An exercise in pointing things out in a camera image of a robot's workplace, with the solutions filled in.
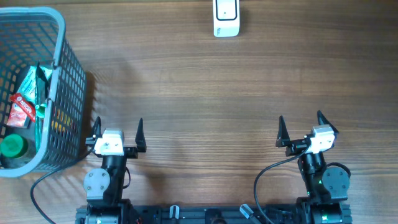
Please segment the green lid jar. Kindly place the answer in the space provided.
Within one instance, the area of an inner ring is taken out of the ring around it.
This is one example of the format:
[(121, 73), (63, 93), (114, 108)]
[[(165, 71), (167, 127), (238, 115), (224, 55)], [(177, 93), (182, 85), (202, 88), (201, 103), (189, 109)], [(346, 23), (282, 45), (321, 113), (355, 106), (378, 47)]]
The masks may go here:
[(26, 138), (18, 134), (6, 136), (1, 143), (1, 154), (8, 158), (19, 158), (26, 154), (29, 143)]

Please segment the red white tissue pack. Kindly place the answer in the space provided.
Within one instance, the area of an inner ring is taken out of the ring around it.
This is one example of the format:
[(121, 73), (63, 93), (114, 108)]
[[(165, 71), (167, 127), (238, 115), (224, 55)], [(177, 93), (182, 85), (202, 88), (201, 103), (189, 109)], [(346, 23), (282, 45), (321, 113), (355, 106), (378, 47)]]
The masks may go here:
[(6, 125), (13, 128), (27, 129), (29, 121), (27, 114), (17, 104), (13, 103)]

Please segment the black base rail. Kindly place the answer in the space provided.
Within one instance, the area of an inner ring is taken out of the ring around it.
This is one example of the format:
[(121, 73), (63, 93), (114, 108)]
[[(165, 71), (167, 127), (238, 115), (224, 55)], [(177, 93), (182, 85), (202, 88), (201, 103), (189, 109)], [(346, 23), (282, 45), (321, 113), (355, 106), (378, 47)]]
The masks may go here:
[(79, 208), (76, 223), (352, 223), (349, 205), (275, 204), (263, 207), (135, 206), (128, 213)]

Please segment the teal wet wipes pack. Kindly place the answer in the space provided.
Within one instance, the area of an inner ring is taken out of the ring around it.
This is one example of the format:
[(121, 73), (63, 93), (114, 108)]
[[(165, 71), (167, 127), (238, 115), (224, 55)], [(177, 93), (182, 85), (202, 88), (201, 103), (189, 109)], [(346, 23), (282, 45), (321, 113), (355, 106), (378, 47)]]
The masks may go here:
[(25, 100), (31, 103), (35, 102), (35, 89), (37, 87), (35, 79), (36, 69), (36, 66), (30, 66), (23, 70), (22, 74), (25, 75), (25, 77), (17, 90)]

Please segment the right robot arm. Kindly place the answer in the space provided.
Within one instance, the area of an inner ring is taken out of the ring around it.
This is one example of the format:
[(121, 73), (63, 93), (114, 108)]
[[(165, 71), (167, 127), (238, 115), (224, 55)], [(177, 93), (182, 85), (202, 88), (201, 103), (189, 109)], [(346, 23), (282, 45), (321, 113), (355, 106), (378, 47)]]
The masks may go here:
[(298, 169), (307, 190), (294, 205), (299, 223), (352, 223), (348, 199), (351, 171), (338, 162), (325, 162), (323, 153), (334, 147), (339, 131), (317, 112), (318, 125), (302, 139), (291, 140), (283, 116), (279, 117), (276, 147), (298, 157)]

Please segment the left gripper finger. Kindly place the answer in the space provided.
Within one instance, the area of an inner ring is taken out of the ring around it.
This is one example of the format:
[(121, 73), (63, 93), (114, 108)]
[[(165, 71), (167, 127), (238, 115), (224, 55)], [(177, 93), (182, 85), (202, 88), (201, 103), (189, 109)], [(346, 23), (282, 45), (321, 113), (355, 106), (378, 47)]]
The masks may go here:
[(93, 138), (101, 136), (101, 118), (99, 116), (96, 118), (94, 125), (91, 129), (91, 136)]
[(142, 118), (139, 120), (139, 124), (138, 124), (138, 127), (137, 127), (135, 143), (136, 143), (136, 147), (137, 147), (137, 151), (138, 152), (146, 152), (147, 144), (146, 144), (146, 139), (145, 139), (145, 136), (144, 136), (144, 122), (143, 122)]

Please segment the green white glove package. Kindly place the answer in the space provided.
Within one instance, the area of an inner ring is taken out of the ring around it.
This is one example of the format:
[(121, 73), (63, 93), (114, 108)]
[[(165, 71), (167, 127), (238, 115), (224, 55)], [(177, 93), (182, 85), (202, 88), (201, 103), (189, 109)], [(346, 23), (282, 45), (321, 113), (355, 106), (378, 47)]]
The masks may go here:
[[(45, 101), (46, 101), (46, 99), (48, 97), (48, 94), (49, 94), (49, 81), (48, 81), (48, 78), (46, 77), (45, 72), (40, 67), (40, 63), (39, 62), (37, 63), (35, 79), (36, 79), (37, 87), (35, 89), (35, 102), (34, 102), (34, 105), (41, 105), (43, 103), (46, 103)], [(39, 151), (40, 145), (41, 145), (43, 122), (44, 122), (44, 119), (36, 117), (36, 122), (35, 122), (35, 148), (36, 148), (36, 152)]]

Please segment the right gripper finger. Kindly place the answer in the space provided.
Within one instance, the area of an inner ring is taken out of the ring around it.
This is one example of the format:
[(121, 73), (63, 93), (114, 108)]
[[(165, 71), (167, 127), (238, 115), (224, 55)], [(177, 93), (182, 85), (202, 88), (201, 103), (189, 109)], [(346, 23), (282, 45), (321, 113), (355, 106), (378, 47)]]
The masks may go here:
[(335, 136), (339, 134), (339, 131), (326, 119), (320, 110), (317, 111), (317, 120), (319, 125), (329, 125)]
[(276, 147), (284, 147), (288, 146), (290, 143), (290, 136), (285, 124), (284, 117), (282, 115), (279, 116), (279, 130), (277, 133), (277, 139), (275, 142)]

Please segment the white barcode scanner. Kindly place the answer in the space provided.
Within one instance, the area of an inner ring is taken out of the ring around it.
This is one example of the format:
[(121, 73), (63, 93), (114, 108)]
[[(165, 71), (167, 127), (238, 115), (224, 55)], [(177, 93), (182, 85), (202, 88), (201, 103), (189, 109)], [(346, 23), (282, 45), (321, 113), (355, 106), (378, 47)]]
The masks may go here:
[(239, 0), (213, 0), (213, 35), (235, 37), (240, 30)]

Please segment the grey plastic mesh basket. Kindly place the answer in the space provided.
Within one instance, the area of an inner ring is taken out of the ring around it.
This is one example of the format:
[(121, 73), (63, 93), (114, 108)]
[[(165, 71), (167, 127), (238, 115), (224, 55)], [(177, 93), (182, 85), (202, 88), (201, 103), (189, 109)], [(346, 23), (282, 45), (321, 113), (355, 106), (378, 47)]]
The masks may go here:
[(49, 172), (78, 158), (87, 79), (68, 43), (63, 16), (51, 7), (1, 8), (1, 137), (18, 134), (33, 141), (35, 127), (7, 126), (24, 69), (41, 65), (53, 71), (41, 121), (40, 147), (26, 161), (1, 157), (1, 177)]

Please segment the red coffee stick sachet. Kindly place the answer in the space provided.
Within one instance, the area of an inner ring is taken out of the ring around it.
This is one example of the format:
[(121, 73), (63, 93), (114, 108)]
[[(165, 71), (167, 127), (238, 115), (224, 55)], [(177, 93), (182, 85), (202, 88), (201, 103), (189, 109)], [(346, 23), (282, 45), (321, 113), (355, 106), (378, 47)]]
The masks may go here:
[(21, 108), (33, 123), (36, 122), (35, 108), (20, 93), (11, 95), (10, 99)]

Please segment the red chili sauce bottle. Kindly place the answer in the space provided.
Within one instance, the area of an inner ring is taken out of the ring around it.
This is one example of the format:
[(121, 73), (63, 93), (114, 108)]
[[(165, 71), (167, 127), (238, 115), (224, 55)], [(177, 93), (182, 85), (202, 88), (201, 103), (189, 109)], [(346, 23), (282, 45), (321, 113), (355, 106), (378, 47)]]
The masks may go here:
[(35, 114), (36, 117), (44, 119), (45, 118), (45, 110), (47, 109), (47, 104), (43, 103), (41, 105), (35, 105)]

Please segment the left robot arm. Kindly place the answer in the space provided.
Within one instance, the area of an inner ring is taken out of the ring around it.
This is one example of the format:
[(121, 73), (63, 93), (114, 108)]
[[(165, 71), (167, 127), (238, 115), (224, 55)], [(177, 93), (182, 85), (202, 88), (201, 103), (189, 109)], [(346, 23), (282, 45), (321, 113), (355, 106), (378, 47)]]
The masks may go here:
[(76, 212), (75, 222), (97, 223), (140, 223), (141, 217), (129, 199), (123, 199), (123, 190), (128, 159), (138, 158), (147, 150), (143, 120), (139, 120), (134, 146), (124, 145), (124, 133), (120, 129), (101, 130), (101, 118), (97, 118), (85, 144), (102, 159), (101, 167), (89, 171), (84, 178), (86, 208)]

